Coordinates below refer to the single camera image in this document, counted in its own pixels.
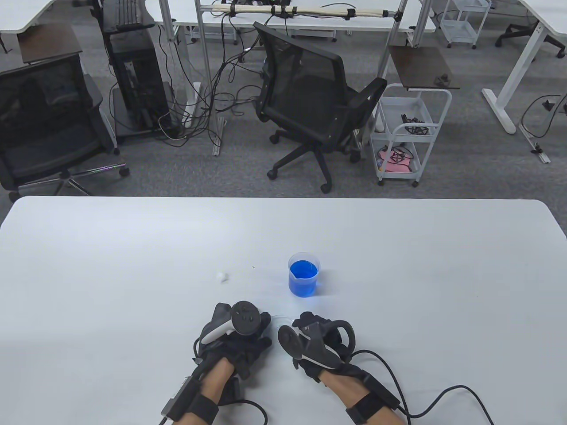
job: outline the office chair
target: office chair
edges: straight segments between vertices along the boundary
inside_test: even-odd
[[[112,169],[130,174],[122,162],[69,171],[99,153],[120,154],[102,101],[77,54],[0,73],[0,184],[12,202],[23,188],[55,182],[55,195],[69,185],[90,196],[76,179]]]
[[[502,47],[502,40],[503,39],[514,39],[516,37],[531,37],[534,33],[536,27],[538,26],[539,21],[537,21],[533,25],[516,25],[510,24],[508,28],[506,28],[506,32],[498,37],[496,43],[494,44],[496,47]],[[565,44],[560,43],[558,40],[554,39],[552,36],[547,36],[545,38],[545,42],[554,45],[555,47],[559,48],[559,52],[557,57],[559,59],[565,57]]]
[[[329,193],[331,174],[323,153],[337,150],[355,130],[364,127],[386,88],[386,80],[375,78],[359,93],[346,85],[340,56],[257,22],[254,27],[267,54],[256,114],[260,121],[272,120],[283,129],[270,136],[272,143],[278,143],[280,137],[301,143],[274,164],[268,177],[276,179],[279,168],[313,152],[327,181],[321,191]],[[351,162],[359,158],[351,156]]]

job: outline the forearm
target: forearm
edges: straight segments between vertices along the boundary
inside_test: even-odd
[[[212,400],[214,403],[218,404],[219,400],[221,399],[222,391],[225,388],[225,384],[228,382],[233,372],[234,366],[232,366],[232,364],[227,359],[222,359],[201,380],[201,394],[206,398]],[[178,422],[174,422],[174,425],[207,424],[204,420],[194,415],[193,413],[186,413]]]
[[[369,391],[362,383],[350,376],[334,375],[323,371],[319,375],[323,384],[331,389],[347,409],[358,403]],[[367,421],[368,425],[404,425],[404,422],[389,408],[383,407]]]

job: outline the computer case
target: computer case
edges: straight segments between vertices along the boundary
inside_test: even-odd
[[[168,114],[169,84],[162,82],[154,43],[147,29],[128,31],[109,36],[111,65],[127,110],[140,130],[171,128]]]

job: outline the white cable bundle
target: white cable bundle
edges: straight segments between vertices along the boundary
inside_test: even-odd
[[[271,14],[272,8],[275,10],[275,14],[283,14],[284,10],[286,13],[291,14],[292,10],[296,9],[293,6],[249,6],[249,5],[234,5],[234,12],[235,13],[266,13]],[[349,10],[352,10],[351,7],[297,7],[295,10],[295,15],[315,15],[315,16],[339,16],[339,17],[347,17],[352,16],[349,14]],[[211,12],[221,12],[221,13],[230,13],[231,5],[201,5],[202,11],[211,11]],[[354,16],[370,16],[373,18],[384,18],[384,17],[391,17],[396,14],[395,11],[392,10],[384,10],[384,9],[354,9]]]

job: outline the hand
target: hand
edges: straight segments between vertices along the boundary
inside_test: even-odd
[[[268,312],[260,315],[260,327],[252,335],[240,335],[232,332],[230,335],[223,335],[216,341],[203,345],[199,343],[197,356],[204,360],[226,358],[235,369],[235,372],[242,379],[250,376],[250,367],[260,357],[268,347],[272,345],[272,340],[262,337],[262,333],[268,327],[272,318]]]
[[[312,312],[303,312],[301,313],[300,318],[294,320],[291,325],[294,328],[304,328],[305,326],[309,326],[315,322],[325,324],[331,322],[331,320],[323,318],[321,316],[316,316]],[[341,358],[341,360],[344,362],[343,365],[341,365],[340,369],[350,367],[348,362],[350,361],[351,353],[349,352],[347,346],[343,344],[341,334],[338,331],[338,329],[331,329],[329,332],[327,332],[327,334],[323,337],[323,342],[325,343],[325,345],[335,350],[339,355],[339,357]],[[321,374],[321,372],[327,370],[322,366],[310,362],[309,360],[294,359],[293,365],[295,366],[296,369],[298,369],[299,366],[301,366],[305,371],[306,375],[309,376],[310,378],[313,378],[317,383],[319,382],[319,375]],[[340,369],[337,369],[335,371],[329,370],[329,372],[337,373],[337,371]]]

